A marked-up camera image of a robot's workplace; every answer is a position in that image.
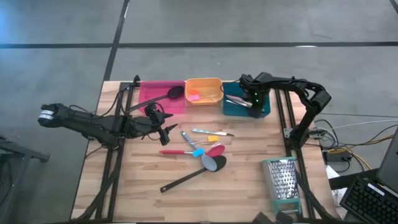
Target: keyboard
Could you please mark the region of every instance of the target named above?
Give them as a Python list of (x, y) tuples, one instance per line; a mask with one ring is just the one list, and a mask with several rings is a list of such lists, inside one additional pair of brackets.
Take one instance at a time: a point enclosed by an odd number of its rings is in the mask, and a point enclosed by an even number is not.
[(368, 178), (357, 177), (340, 205), (366, 223), (398, 223), (398, 198)]

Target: orange object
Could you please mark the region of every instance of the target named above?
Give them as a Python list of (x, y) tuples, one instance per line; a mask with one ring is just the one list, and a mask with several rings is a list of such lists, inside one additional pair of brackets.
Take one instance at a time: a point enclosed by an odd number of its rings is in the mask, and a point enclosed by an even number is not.
[(191, 95), (201, 95), (201, 92), (198, 90), (189, 90), (189, 94)]
[[(223, 99), (222, 84), (219, 78), (190, 78), (185, 83), (185, 98), (191, 105), (216, 105)], [(190, 95), (206, 97), (192, 101), (189, 100)]]

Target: wooden tabletop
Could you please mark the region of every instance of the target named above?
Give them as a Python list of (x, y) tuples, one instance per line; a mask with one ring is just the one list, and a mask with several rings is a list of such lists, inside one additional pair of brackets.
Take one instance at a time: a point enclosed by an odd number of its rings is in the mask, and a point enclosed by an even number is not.
[[(98, 104), (98, 114), (104, 113), (119, 90), (120, 82), (104, 82)], [(138, 102), (139, 88), (135, 88), (132, 103)], [(264, 119), (225, 116), (220, 105), (190, 106), (185, 114), (167, 118), (165, 126), (178, 123), (170, 133), (170, 143), (162, 146), (149, 138), (127, 139), (124, 147), (114, 222), (251, 222), (259, 213), (274, 218), (270, 196), (260, 167), (264, 159), (285, 157), (275, 92), (270, 92), (271, 113)], [(305, 113), (295, 93), (291, 94), (296, 122)], [(289, 116), (282, 93), (285, 117)], [(133, 116), (142, 115), (138, 110)], [(183, 130), (194, 141), (205, 140), (207, 135), (191, 132), (191, 128), (226, 131), (235, 137), (221, 137), (226, 146), (227, 164), (218, 172), (205, 172), (165, 193), (160, 188), (203, 166), (200, 159), (190, 155), (162, 155), (160, 150), (192, 151), (180, 134)], [(98, 148), (93, 141), (88, 152)], [(326, 210), (337, 217), (319, 147), (302, 148), (308, 181), (312, 192)], [(101, 185), (106, 149), (86, 159), (72, 212), (78, 217), (94, 199)], [(305, 200), (302, 198), (306, 217)], [(104, 216), (109, 198), (104, 203)]]

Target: red spoon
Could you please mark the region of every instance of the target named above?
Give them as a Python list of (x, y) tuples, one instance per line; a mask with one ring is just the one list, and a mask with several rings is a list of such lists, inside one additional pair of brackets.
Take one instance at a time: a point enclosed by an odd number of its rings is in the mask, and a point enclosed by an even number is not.
[[(224, 150), (225, 146), (223, 145), (212, 147), (208, 152), (206, 152), (206, 156), (216, 157), (221, 155), (224, 152)], [(162, 150), (159, 152), (163, 154), (192, 154), (192, 152), (187, 152), (183, 150)]]

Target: concrete floor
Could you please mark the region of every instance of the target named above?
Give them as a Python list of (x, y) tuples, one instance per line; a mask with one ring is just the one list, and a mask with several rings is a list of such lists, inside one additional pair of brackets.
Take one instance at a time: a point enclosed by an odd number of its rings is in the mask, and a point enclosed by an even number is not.
[[(111, 43), (123, 0), (0, 1), (0, 44)], [(133, 0), (121, 42), (398, 41), (388, 0)], [(37, 123), (44, 103), (94, 110), (110, 49), (0, 49), (0, 133), (40, 152), (19, 194), (14, 223), (68, 220), (87, 141)], [(319, 118), (334, 126), (398, 119), (396, 47), (119, 49), (111, 80), (220, 77), (242, 73), (306, 78), (333, 99)], [(337, 129), (364, 142), (398, 122)], [(394, 129), (385, 133), (392, 134)], [(389, 142), (357, 147), (378, 167)], [(336, 170), (346, 164), (332, 164)], [(359, 172), (351, 163), (344, 174)]]

